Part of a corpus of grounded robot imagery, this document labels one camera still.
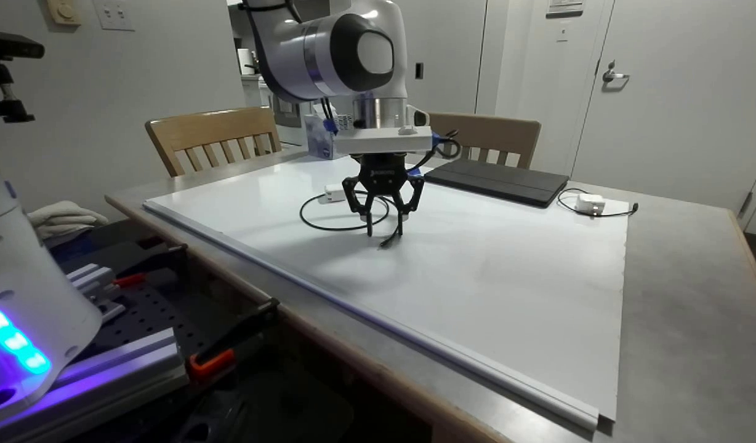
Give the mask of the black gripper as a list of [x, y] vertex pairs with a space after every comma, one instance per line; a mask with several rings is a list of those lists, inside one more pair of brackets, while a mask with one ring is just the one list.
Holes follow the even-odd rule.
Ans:
[[[358, 200], [358, 181], [367, 190], [367, 201]], [[404, 219], [417, 211], [423, 192], [423, 178], [409, 178], [404, 152], [372, 152], [359, 157], [359, 175], [343, 180], [349, 211], [365, 219], [367, 237], [372, 237], [372, 194], [394, 194], [400, 211], [396, 237], [404, 233]]]

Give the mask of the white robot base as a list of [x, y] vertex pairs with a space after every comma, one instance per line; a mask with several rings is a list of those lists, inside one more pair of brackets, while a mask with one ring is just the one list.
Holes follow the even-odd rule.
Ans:
[[102, 330], [0, 173], [0, 424], [39, 400]]

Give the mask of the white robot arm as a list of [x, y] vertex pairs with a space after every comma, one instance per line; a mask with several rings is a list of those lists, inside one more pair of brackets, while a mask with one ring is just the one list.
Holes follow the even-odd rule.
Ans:
[[294, 0], [244, 0], [244, 12], [272, 91], [317, 100], [333, 146], [359, 163], [359, 173], [343, 180], [349, 208], [375, 227], [372, 201], [391, 200], [396, 233], [404, 233], [423, 190], [407, 154], [431, 146], [431, 125], [420, 125], [409, 104], [401, 8], [345, 0], [325, 18], [303, 20]]

